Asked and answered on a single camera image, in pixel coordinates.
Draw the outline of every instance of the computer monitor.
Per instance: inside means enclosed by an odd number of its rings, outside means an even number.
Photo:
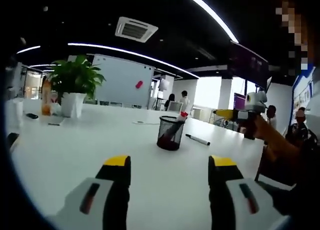
[[[245,108],[246,96],[235,93],[233,99],[233,108],[243,110]]]
[[[269,63],[266,59],[233,41],[230,45],[229,58],[227,70],[230,74],[253,82],[264,89],[267,88]]]

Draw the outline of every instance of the white table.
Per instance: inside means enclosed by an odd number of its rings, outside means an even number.
[[[39,100],[25,100],[24,110],[40,114]],[[157,147],[159,122],[173,112],[85,104],[77,122],[48,126],[41,119],[24,119],[13,163],[39,211],[56,214],[65,196],[87,177],[95,177],[113,156],[131,156],[128,230],[210,229],[208,156],[231,157],[244,177],[254,178],[263,141],[189,118],[180,149]],[[189,133],[211,142],[205,146]]]

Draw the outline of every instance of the woman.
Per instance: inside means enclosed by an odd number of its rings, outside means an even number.
[[[165,110],[168,110],[170,101],[175,101],[175,95],[174,94],[170,94],[169,95],[169,99],[167,99],[167,101],[165,102],[165,104],[164,104]]]

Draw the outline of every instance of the air conditioner vent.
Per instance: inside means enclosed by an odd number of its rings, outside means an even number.
[[[120,17],[115,35],[139,42],[146,42],[156,31],[158,27],[144,22],[136,21],[126,17]]]

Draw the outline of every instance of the mesh pen holder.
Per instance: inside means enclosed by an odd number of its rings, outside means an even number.
[[[177,121],[173,116],[160,117],[157,146],[168,151],[177,151],[180,147],[185,121]]]

